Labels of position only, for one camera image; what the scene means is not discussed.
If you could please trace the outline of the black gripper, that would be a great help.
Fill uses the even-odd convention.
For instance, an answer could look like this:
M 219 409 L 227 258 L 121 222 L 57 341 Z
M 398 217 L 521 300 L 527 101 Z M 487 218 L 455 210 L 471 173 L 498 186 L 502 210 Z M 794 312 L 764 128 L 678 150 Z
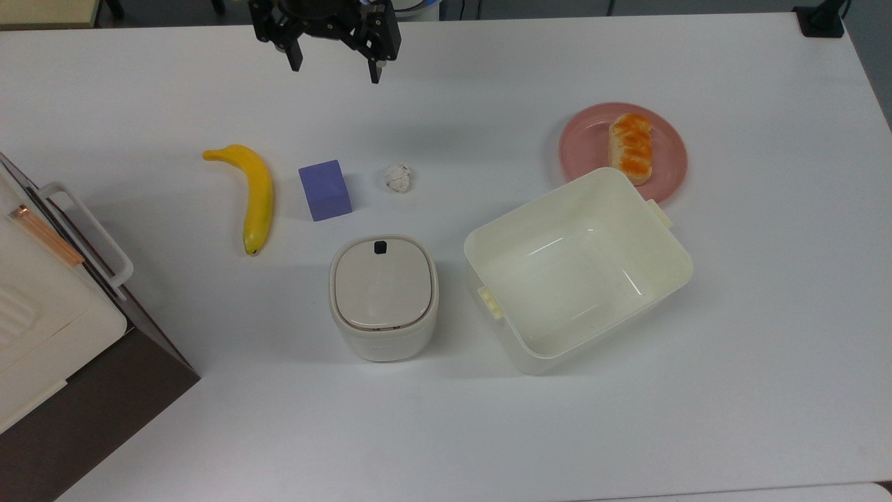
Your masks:
M 249 1 L 249 16 L 258 41 L 286 54 L 292 71 L 302 67 L 302 36 L 340 41 L 362 54 L 373 84 L 401 47 L 391 1 Z

